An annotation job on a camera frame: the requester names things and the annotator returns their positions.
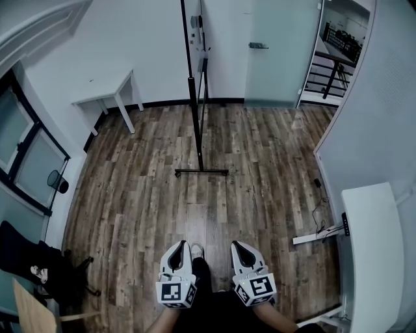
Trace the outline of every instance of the white table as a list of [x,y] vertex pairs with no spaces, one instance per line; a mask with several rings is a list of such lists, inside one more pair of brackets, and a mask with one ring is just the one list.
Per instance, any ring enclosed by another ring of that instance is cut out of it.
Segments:
[[135,133],[135,128],[131,123],[130,117],[125,110],[120,91],[125,86],[126,82],[130,80],[133,100],[141,111],[143,111],[143,104],[140,100],[138,87],[133,76],[132,66],[125,63],[111,63],[102,66],[95,66],[93,69],[89,68],[89,73],[82,73],[83,78],[80,80],[77,88],[71,95],[72,105],[79,111],[79,114],[84,118],[86,125],[90,131],[97,135],[94,124],[91,124],[85,117],[84,111],[79,104],[88,101],[96,100],[105,114],[108,114],[107,108],[103,102],[103,98],[114,98],[117,106],[123,115],[124,121],[127,124],[130,132]]
[[331,318],[343,311],[340,307],[301,326],[324,321],[353,333],[384,333],[398,318],[404,281],[403,236],[395,198],[389,183],[344,190],[341,196],[354,262],[352,322]]

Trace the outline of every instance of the black chair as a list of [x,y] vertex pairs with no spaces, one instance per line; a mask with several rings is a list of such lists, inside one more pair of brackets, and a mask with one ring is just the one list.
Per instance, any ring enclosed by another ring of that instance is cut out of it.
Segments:
[[[86,279],[85,270],[93,262],[93,257],[74,267],[70,254],[71,251],[67,250],[63,256],[60,250],[43,241],[38,244],[28,241],[7,221],[0,225],[0,269],[42,285],[48,295],[35,290],[34,296],[43,304],[46,299],[55,299],[60,305],[78,305],[82,302],[85,289],[93,296],[101,295],[100,291],[89,288]],[[45,284],[41,284],[40,279],[31,273],[32,266],[47,269]]]

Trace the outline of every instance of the white sneaker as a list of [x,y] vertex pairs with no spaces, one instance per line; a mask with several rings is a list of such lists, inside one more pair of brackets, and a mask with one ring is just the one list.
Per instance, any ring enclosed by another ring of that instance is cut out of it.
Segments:
[[203,254],[203,247],[200,243],[193,242],[190,245],[190,256],[191,256],[192,260],[194,260],[195,258],[205,259],[205,256]]

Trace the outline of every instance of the door frame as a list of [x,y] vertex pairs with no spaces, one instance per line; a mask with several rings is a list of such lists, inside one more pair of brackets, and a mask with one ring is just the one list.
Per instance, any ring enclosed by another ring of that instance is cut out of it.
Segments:
[[298,103],[296,104],[296,108],[299,108],[300,98],[302,96],[302,92],[305,90],[306,81],[307,81],[307,78],[309,77],[309,73],[310,73],[311,68],[312,68],[313,57],[315,56],[315,51],[317,50],[318,38],[319,38],[319,32],[320,32],[320,25],[322,24],[322,17],[324,15],[324,4],[325,4],[325,0],[321,0],[321,2],[320,2],[319,24],[318,24],[318,29],[317,29],[317,35],[315,36],[315,45],[313,46],[313,52],[312,52],[312,55],[311,55],[311,60],[309,61],[309,68],[306,72],[304,85],[303,85],[302,89],[300,90],[300,94],[298,94],[299,98],[298,98]]

